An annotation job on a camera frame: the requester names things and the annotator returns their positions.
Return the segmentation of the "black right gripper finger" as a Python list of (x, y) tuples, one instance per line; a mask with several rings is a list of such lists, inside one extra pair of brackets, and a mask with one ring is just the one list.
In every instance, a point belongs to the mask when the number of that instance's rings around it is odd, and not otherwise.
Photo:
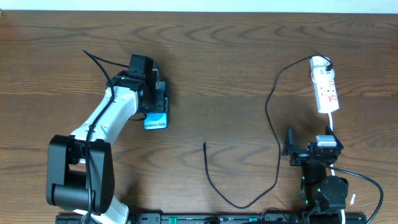
[(329, 135), (329, 136), (335, 136), (335, 134), (334, 134), (334, 132), (333, 132), (333, 130), (331, 129), (330, 126), (326, 126), (325, 127), (325, 134)]
[(293, 129), (290, 125), (287, 126), (285, 135), (284, 149), (293, 149), (295, 147)]

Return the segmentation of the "blue Galaxy smartphone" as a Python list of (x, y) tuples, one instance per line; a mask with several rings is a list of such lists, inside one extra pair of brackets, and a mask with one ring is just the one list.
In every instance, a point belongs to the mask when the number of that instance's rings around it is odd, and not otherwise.
[(167, 113), (148, 113), (144, 120), (145, 130), (166, 129), (168, 126)]

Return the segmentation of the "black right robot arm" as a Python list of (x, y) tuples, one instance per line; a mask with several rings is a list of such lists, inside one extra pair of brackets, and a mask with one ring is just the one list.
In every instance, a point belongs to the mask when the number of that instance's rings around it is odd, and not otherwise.
[(293, 129), (288, 126), (283, 155), (290, 156), (290, 165), (302, 168), (301, 197), (307, 208), (300, 213), (304, 223), (331, 223), (342, 221), (341, 211), (346, 208), (349, 183), (346, 179), (328, 175), (326, 169), (337, 161), (344, 149), (330, 127), (318, 135), (305, 149), (295, 147)]

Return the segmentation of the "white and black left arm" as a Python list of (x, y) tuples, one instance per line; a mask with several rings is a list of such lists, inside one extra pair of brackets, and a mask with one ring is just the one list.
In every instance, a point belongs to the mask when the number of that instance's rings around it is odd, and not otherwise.
[(144, 128), (165, 129), (169, 90), (157, 76), (115, 76), (90, 117), (68, 136), (49, 142), (45, 197), (81, 215), (80, 223), (127, 223), (129, 207), (114, 194), (112, 146), (123, 126), (144, 113)]

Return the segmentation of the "white charger plug adapter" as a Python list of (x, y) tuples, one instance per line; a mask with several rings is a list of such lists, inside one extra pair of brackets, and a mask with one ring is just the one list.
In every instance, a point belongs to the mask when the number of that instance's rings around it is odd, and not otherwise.
[(330, 65), (329, 58), (323, 56), (313, 56), (310, 59), (310, 68), (313, 70), (315, 67), (328, 67)]

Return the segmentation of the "white power strip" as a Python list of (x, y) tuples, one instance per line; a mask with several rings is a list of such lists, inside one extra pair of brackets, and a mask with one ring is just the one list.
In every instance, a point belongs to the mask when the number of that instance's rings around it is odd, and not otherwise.
[(335, 71), (326, 71), (326, 67), (314, 67), (311, 71), (319, 113), (327, 114), (339, 109), (334, 77)]

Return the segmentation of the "white paper tag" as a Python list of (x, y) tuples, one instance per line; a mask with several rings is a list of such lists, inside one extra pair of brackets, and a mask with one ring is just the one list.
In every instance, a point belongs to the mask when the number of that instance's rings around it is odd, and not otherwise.
[(353, 204), (354, 204), (355, 197), (356, 197), (356, 194), (352, 194), (351, 200), (350, 200), (350, 205), (353, 205)]

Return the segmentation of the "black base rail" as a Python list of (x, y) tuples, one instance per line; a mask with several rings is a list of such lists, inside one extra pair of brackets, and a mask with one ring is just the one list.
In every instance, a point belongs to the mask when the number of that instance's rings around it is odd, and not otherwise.
[[(341, 223), (338, 215), (313, 215), (310, 217), (310, 223)], [(57, 215), (56, 224), (80, 223), (81, 215)], [(365, 215), (348, 214), (345, 223), (365, 224), (367, 222)], [(133, 224), (238, 224), (238, 223), (305, 223), (299, 216), (271, 212), (265, 215), (256, 214), (206, 214), (206, 215), (178, 215), (178, 214), (159, 214), (159, 213), (138, 213), (131, 215), (127, 223)]]

